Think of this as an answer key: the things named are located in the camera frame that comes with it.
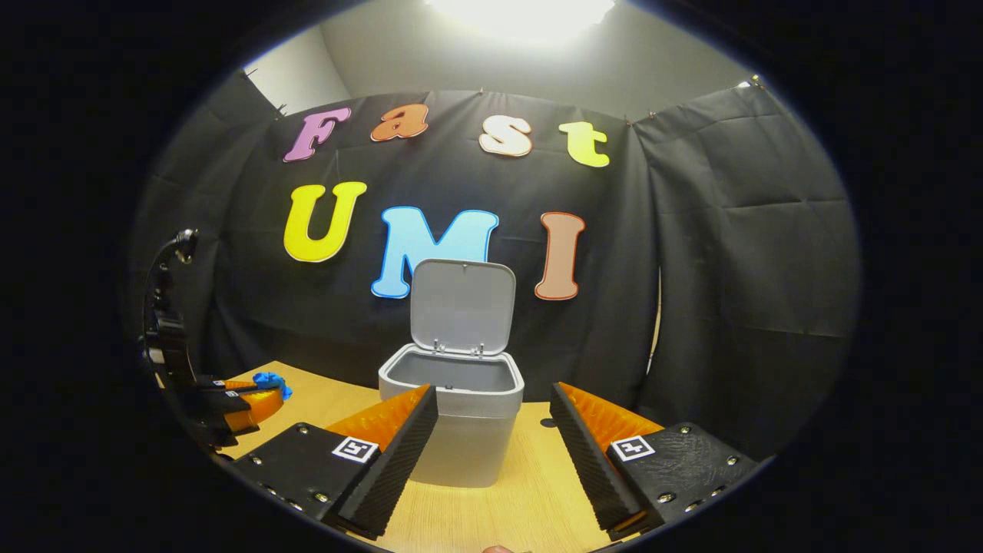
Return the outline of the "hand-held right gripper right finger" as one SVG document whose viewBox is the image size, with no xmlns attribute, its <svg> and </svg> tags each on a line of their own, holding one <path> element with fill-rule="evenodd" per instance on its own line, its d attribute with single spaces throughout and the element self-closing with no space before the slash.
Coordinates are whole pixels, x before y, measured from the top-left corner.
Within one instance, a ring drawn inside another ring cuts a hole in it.
<svg viewBox="0 0 983 553">
<path fill-rule="evenodd" d="M 695 423 L 660 425 L 566 382 L 552 386 L 551 417 L 614 541 L 693 517 L 760 466 Z"/>
</svg>

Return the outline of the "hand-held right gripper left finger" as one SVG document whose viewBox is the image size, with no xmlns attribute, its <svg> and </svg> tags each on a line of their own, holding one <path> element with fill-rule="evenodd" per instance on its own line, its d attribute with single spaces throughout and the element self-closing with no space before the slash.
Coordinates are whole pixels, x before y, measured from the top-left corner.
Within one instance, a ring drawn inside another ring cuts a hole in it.
<svg viewBox="0 0 983 553">
<path fill-rule="evenodd" d="M 425 384 L 327 427 L 298 422 L 233 465 L 307 518 L 376 540 L 438 417 L 438 393 Z"/>
</svg>

